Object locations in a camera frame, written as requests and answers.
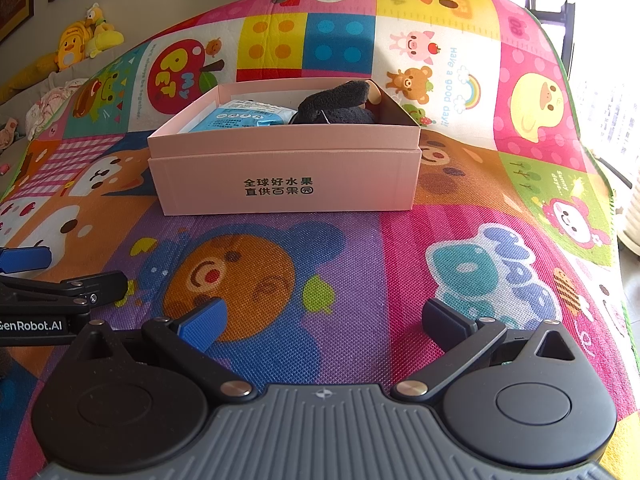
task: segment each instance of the blue and white plastic packet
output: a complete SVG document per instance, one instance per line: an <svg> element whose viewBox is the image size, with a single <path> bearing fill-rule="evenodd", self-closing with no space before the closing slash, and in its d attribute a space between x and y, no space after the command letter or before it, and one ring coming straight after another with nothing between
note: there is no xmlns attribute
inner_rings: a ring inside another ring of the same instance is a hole
<svg viewBox="0 0 640 480"><path fill-rule="evenodd" d="M233 99L213 110L189 131L204 132L224 128L287 124L295 113L291 108Z"/></svg>

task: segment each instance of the colorful play mat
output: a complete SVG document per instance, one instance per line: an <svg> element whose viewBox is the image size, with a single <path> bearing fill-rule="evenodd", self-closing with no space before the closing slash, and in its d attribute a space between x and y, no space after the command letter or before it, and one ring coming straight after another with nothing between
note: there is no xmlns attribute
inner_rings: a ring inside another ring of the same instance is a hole
<svg viewBox="0 0 640 480"><path fill-rule="evenodd" d="M424 127L411 211L162 214L155 128L219 82L309 76L371 77ZM23 274L40 280L122 270L126 298L93 313L120 329L224 298L207 354L260 388L388 388L441 353L420 328L427 298L513 328L561 319L618 410L602 464L637 478L611 192L578 139L558 55L509 0L242 0L145 41L69 99L0 205L0 246L49 246L49 269ZM0 478L43 467L30 410L64 351L11 350Z"/></svg>

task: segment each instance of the pink cardboard box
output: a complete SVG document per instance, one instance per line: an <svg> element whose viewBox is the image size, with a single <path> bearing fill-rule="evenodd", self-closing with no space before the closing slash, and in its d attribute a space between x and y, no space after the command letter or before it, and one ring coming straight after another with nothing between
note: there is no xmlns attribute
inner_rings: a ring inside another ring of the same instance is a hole
<svg viewBox="0 0 640 480"><path fill-rule="evenodd" d="M221 84L149 138L149 167L165 215L411 209L420 127L384 92L379 124L283 124L188 132L231 99L297 109L350 79Z"/></svg>

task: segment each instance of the black stuffed animal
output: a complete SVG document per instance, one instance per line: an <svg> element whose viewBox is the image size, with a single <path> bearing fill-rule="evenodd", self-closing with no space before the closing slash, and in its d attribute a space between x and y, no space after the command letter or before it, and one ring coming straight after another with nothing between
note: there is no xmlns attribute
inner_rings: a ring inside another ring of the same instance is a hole
<svg viewBox="0 0 640 480"><path fill-rule="evenodd" d="M367 81L348 83L310 95L289 124L375 124L373 113L360 108L372 91Z"/></svg>

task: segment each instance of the floor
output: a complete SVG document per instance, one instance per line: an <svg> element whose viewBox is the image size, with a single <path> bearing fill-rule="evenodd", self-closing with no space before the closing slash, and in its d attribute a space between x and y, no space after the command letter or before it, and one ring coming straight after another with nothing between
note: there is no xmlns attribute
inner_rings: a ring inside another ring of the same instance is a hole
<svg viewBox="0 0 640 480"><path fill-rule="evenodd" d="M620 248L620 273L625 289L626 308L636 344L640 344L640 258L623 244Z"/></svg>

